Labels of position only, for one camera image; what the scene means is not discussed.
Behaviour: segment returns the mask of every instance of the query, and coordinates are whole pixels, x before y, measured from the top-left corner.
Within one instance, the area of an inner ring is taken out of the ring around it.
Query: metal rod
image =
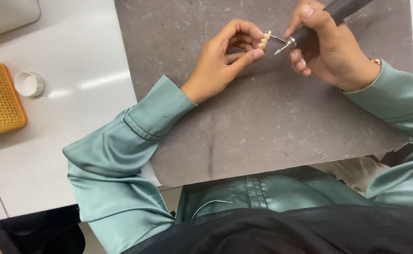
[[[270,34],[270,35],[269,35],[269,37],[270,37],[270,38],[273,38],[273,39],[276,39],[276,40],[278,40],[278,41],[281,41],[281,42],[283,42],[283,43],[286,43],[286,41],[285,41],[285,40],[280,39],[280,38],[277,38],[277,37],[275,37],[275,36],[274,36],[274,35],[272,35],[272,34]]]
[[[285,45],[285,47],[283,47],[281,49],[277,49],[277,51],[274,53],[274,55],[277,55],[278,53],[282,52],[282,50],[284,50],[286,47],[288,47],[288,45]]]

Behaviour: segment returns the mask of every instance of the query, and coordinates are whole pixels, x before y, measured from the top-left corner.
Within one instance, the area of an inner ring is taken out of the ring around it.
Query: black handpiece
[[[335,20],[335,23],[339,23],[344,18],[356,13],[359,9],[362,9],[371,1],[373,0],[334,0],[323,10],[330,14],[330,16]],[[307,26],[303,26],[291,34],[291,36],[286,40],[286,46],[295,48],[297,45],[303,43],[315,34],[315,30]]]

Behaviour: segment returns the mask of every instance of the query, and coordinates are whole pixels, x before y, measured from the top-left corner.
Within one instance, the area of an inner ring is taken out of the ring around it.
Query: white table
[[[0,35],[11,75],[37,72],[46,84],[21,97],[28,124],[0,136],[0,219],[74,204],[62,148],[136,103],[113,0],[39,4],[37,22]]]

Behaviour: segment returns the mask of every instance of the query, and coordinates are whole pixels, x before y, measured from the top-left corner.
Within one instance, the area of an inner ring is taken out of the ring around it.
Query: green satin shirt
[[[345,95],[405,130],[413,142],[413,74],[383,62],[373,84]],[[309,166],[189,185],[182,191],[175,220],[140,169],[172,125],[194,107],[163,76],[140,103],[63,149],[81,220],[89,222],[107,253],[120,253],[192,217],[238,207],[274,211],[337,203],[413,207],[412,153],[403,164],[378,175],[366,197]]]

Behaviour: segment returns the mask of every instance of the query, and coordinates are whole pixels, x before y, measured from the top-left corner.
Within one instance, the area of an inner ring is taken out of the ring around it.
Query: white cap
[[[14,86],[19,94],[26,97],[39,96],[45,88],[41,76],[30,71],[22,71],[15,75]]]

